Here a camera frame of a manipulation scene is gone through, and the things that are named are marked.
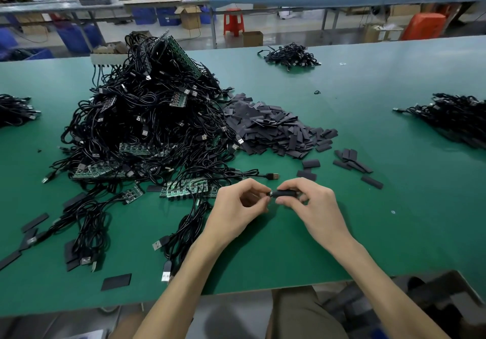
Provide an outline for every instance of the red plastic stool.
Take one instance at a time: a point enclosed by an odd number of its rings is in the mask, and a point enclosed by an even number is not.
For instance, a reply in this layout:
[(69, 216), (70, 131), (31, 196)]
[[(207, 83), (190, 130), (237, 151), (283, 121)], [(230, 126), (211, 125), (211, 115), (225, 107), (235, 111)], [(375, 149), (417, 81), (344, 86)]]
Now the red plastic stool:
[(402, 41), (430, 39), (440, 36), (446, 23), (446, 16), (438, 13), (415, 14), (401, 36)]
[[(241, 9), (233, 8), (227, 9), (227, 11), (241, 11)], [(240, 15), (229, 15), (224, 14), (225, 21), (222, 30), (222, 34), (226, 35), (226, 32), (233, 32), (235, 37), (238, 37), (240, 31), (245, 31), (245, 23), (243, 23), (243, 14)]]

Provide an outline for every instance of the khaki pants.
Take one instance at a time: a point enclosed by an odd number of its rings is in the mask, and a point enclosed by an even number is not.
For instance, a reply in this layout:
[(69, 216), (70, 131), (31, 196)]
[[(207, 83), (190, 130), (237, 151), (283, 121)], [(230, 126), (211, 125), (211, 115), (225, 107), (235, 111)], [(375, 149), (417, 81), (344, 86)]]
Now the khaki pants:
[(321, 307), (311, 286), (272, 291), (267, 339), (347, 339), (343, 326)]

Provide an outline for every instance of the green table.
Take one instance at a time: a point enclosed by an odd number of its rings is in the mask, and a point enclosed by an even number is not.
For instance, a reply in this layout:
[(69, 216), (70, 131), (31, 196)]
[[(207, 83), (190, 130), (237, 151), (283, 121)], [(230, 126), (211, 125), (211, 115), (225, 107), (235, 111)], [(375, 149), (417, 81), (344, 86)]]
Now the green table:
[[(424, 123), (392, 112), (430, 102), (432, 93), (484, 98), (486, 37), (460, 37), (310, 48), (322, 66), (287, 72), (267, 65), (259, 48), (191, 51), (221, 80), (255, 101), (282, 106), (307, 125), (335, 127), (334, 148), (354, 148), (384, 183), (380, 191), (356, 171), (332, 165), (332, 151), (318, 158), (317, 182), (335, 190), (352, 234), (390, 275), (458, 269), (485, 297), (483, 231), (486, 152), (448, 142)], [(59, 176), (41, 184), (63, 127), (76, 103), (88, 98), (93, 67), (88, 58), (0, 64), (0, 90), (32, 96), (42, 118), (0, 129), (2, 227), (0, 256), (21, 242), (20, 227), (41, 213), (60, 215), (61, 204), (80, 187)], [(315, 90), (322, 94), (314, 95)], [(295, 177), (300, 161), (270, 151), (239, 153), (235, 167)], [(275, 188), (280, 181), (267, 181)], [(156, 299), (164, 258), (151, 244), (176, 230), (190, 201), (168, 202), (148, 193), (110, 209), (111, 246), (100, 271), (81, 266), (66, 272), (63, 245), (72, 227), (25, 251), (0, 271), (0, 316), (135, 303)], [(222, 254), (205, 294), (300, 286), (349, 279), (308, 235), (290, 210), (272, 205)], [(103, 279), (132, 273), (129, 287), (100, 292)]]

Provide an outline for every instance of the red stool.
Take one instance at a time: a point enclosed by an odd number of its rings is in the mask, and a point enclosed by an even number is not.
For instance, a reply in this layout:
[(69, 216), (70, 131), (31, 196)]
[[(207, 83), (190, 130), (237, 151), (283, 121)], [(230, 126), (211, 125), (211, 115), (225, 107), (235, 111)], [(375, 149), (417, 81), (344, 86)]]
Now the red stool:
[(402, 41), (430, 39), (440, 36), (446, 17), (438, 13), (418, 13), (413, 16), (401, 36)]
[[(241, 11), (241, 9), (227, 9), (227, 11)], [(245, 24), (243, 23), (243, 14), (240, 15), (229, 15), (224, 14), (225, 21), (222, 30), (222, 34), (226, 35), (226, 32), (233, 32), (235, 37), (239, 36), (240, 31), (245, 31)]]

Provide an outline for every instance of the green tabletop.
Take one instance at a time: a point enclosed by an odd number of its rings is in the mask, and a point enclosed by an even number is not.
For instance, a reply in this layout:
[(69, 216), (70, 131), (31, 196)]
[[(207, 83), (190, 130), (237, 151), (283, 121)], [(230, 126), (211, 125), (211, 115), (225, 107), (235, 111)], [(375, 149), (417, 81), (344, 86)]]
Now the green tabletop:
[[(220, 79), (254, 101), (282, 106), (313, 127), (337, 128), (334, 149), (354, 148), (375, 170), (382, 190), (360, 181), (360, 173), (332, 165), (332, 151), (318, 158), (317, 182), (335, 190), (352, 234), (389, 275), (458, 269), (485, 297), (484, 179), (486, 152), (451, 143), (424, 123), (392, 112), (427, 104), (435, 92), (484, 98), (486, 37), (441, 38), (309, 48), (322, 65), (287, 72), (267, 65), (260, 48), (191, 51)], [(90, 95), (89, 58), (0, 64), (0, 91), (32, 96), (42, 117), (23, 127), (0, 129), (0, 257), (16, 250), (20, 228), (41, 213), (50, 218), (80, 187), (58, 176), (41, 184), (62, 155), (59, 136), (81, 99)], [(299, 160), (271, 151), (240, 152), (235, 167), (295, 177)], [(266, 181), (275, 188), (280, 181)], [(168, 202), (157, 193), (110, 208), (110, 248), (103, 268), (66, 272), (63, 245), (77, 227), (23, 252), (0, 271), (0, 316), (135, 303), (156, 299), (163, 254), (152, 243), (174, 232), (190, 201)], [(132, 273), (129, 287), (101, 292), (106, 277)], [(349, 279), (307, 233), (298, 217), (272, 205), (222, 254), (205, 294), (300, 286)]]

